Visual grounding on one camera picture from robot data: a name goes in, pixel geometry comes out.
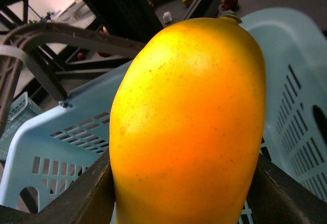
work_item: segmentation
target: mango skin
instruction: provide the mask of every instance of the mango skin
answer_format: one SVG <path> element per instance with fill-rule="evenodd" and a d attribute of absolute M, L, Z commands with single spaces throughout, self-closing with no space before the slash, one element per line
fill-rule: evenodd
<path fill-rule="evenodd" d="M 163 29 L 133 60 L 111 109 L 116 223 L 237 223 L 264 115 L 264 59 L 234 19 Z"/>

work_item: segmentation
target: basket slot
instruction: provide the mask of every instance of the basket slot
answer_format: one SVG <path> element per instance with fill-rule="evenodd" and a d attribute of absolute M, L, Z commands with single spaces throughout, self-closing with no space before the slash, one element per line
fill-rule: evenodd
<path fill-rule="evenodd" d="M 33 174 L 38 174 L 39 173 L 40 162 L 41 162 L 41 158 L 40 157 L 35 157 L 34 158 L 33 167 L 32 167 L 32 173 Z"/>
<path fill-rule="evenodd" d="M 322 109 L 317 105 L 313 105 L 312 110 L 320 134 L 322 135 L 325 145 L 327 146 L 327 118 L 324 115 Z"/>
<path fill-rule="evenodd" d="M 291 75 L 292 75 L 292 77 L 293 77 L 293 79 L 294 79 L 294 81 L 295 81 L 298 89 L 301 89 L 301 84 L 300 84 L 297 76 L 295 75 L 292 66 L 291 65 L 288 65 L 288 69 L 289 69 L 289 71 L 290 71 L 290 73 L 291 73 Z"/>

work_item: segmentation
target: red apple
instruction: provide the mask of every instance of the red apple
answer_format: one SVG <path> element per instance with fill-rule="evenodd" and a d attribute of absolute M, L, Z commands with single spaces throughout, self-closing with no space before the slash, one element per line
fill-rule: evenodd
<path fill-rule="evenodd" d="M 224 10 L 235 10 L 239 0 L 221 0 L 221 7 Z"/>
<path fill-rule="evenodd" d="M 83 61 L 83 60 L 85 60 L 85 53 L 83 53 L 83 52 L 79 52 L 79 53 L 77 54 L 77 59 L 78 59 L 79 61 Z"/>

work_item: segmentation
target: teal plastic crate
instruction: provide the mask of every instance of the teal plastic crate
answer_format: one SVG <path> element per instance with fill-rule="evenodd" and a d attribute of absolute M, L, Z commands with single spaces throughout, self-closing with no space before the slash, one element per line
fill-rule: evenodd
<path fill-rule="evenodd" d="M 266 62 L 262 153 L 326 201 L 327 148 L 313 110 L 327 111 L 327 41 L 310 18 L 292 9 L 266 9 L 242 20 Z M 108 148 L 110 108 L 129 65 L 74 90 L 68 107 L 58 106 L 20 127 L 9 148 L 1 205 L 15 208 L 19 193 L 32 186 L 41 210 Z M 253 223 L 247 203 L 239 219 L 245 223 Z"/>
<path fill-rule="evenodd" d="M 10 142 L 19 127 L 42 112 L 42 109 L 28 97 L 27 92 L 24 92 L 12 103 L 5 131 L 0 138 L 0 160 L 7 159 Z"/>

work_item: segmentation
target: basket handle hole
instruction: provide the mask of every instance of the basket handle hole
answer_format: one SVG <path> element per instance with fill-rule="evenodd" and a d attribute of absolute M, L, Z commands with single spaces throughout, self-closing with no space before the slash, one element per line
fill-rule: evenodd
<path fill-rule="evenodd" d="M 32 214 L 38 212 L 38 191 L 35 187 L 26 187 L 24 188 L 19 196 L 21 197 L 23 203 L 26 205 L 28 211 Z"/>

